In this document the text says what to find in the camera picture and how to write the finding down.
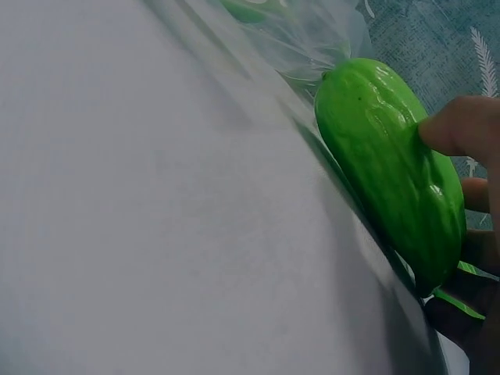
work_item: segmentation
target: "teal patterned fabric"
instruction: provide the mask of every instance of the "teal patterned fabric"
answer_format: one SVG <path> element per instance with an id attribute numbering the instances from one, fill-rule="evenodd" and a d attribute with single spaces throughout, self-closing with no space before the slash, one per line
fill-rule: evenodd
<path id="1" fill-rule="evenodd" d="M 362 0 L 376 57 L 396 70 L 429 113 L 458 95 L 498 95 L 499 0 Z M 461 177 L 486 177 L 470 158 L 454 158 Z M 491 218 L 467 212 L 470 227 Z"/>

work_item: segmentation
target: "green fruit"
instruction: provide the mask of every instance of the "green fruit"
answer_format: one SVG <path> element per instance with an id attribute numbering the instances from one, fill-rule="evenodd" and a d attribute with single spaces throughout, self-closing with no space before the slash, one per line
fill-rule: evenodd
<path id="1" fill-rule="evenodd" d="M 251 3 L 246 0 L 220 0 L 223 7 L 242 23 L 260 23 L 266 19 L 266 3 Z"/>
<path id="2" fill-rule="evenodd" d="M 427 297 L 456 269 L 466 220 L 452 161 L 418 135 L 425 109 L 388 66 L 351 59 L 323 75 L 315 113 L 368 220 Z"/>

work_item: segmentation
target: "white surface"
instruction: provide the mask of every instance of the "white surface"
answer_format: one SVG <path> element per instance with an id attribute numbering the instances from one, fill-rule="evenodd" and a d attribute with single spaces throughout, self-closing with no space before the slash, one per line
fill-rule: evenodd
<path id="1" fill-rule="evenodd" d="M 438 373 L 301 138 L 157 31 L 138 2 L 0 5 L 0 372 Z"/>

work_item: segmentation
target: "clear plastic wrap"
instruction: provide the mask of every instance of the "clear plastic wrap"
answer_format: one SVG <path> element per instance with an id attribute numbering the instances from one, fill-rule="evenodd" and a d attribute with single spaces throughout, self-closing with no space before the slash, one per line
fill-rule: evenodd
<path id="1" fill-rule="evenodd" d="M 251 118 L 283 114 L 313 129 L 325 70 L 372 55 L 358 0 L 143 0 Z M 247 90 L 262 101 L 246 100 Z"/>

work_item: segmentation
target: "hand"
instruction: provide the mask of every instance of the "hand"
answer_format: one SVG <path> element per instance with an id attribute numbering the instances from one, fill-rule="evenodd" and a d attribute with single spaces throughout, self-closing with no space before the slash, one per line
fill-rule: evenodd
<path id="1" fill-rule="evenodd" d="M 462 260 L 500 277 L 500 99 L 463 97 L 420 125 L 422 140 L 446 155 L 468 155 L 487 168 L 487 180 L 466 178 L 466 208 L 491 213 L 495 231 L 470 230 Z M 448 302 L 425 306 L 430 323 L 467 354 L 472 375 L 500 374 L 500 283 L 457 270 L 442 289 L 486 320 L 474 319 Z"/>

